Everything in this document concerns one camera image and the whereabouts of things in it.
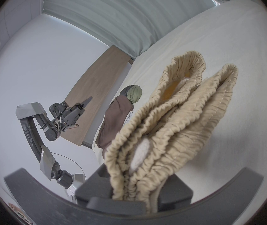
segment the mattress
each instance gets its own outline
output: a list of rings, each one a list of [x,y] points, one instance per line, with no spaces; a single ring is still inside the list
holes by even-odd
[[[258,193],[235,222],[244,224],[267,199],[266,8],[250,0],[232,0],[193,17],[135,60],[116,96],[131,84],[143,89],[134,115],[148,101],[166,65],[188,50],[203,55],[207,63],[203,78],[226,63],[235,64],[239,75],[232,101],[209,142],[177,175],[194,191],[192,202],[221,188],[243,167],[263,175]],[[95,139],[93,149],[103,163]]]

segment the wooden board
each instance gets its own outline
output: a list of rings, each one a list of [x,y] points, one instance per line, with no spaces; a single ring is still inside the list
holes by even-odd
[[[86,106],[85,112],[77,120],[79,128],[68,129],[61,133],[64,139],[78,146],[82,144],[103,100],[130,58],[129,55],[117,47],[111,46],[77,81],[67,95],[65,102],[71,107],[78,102],[83,102],[90,96],[92,96],[93,99]]]

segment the brown cloth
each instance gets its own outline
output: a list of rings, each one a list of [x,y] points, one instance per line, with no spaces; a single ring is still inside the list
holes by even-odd
[[[109,144],[116,137],[116,134],[121,130],[125,118],[134,106],[127,98],[127,96],[119,95],[109,105],[109,108],[105,111],[104,121],[96,139],[96,144],[99,148],[102,148],[102,156]]]

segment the cable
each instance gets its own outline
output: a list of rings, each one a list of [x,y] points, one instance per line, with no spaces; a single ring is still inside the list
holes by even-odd
[[[73,161],[72,159],[70,159],[70,158],[68,158],[68,157],[66,157],[66,156],[64,156],[64,155],[61,155],[61,154],[58,154],[58,153],[55,153],[55,152],[51,152],[52,154],[56,154],[56,155],[59,155],[59,156],[62,156],[62,157],[65,157],[65,158],[67,158],[67,159],[69,159],[69,160],[71,160],[71,161]],[[83,175],[85,176],[85,172],[83,171],[83,169],[81,168],[81,166],[79,166],[80,167],[80,169],[82,170],[82,172],[83,172]]]

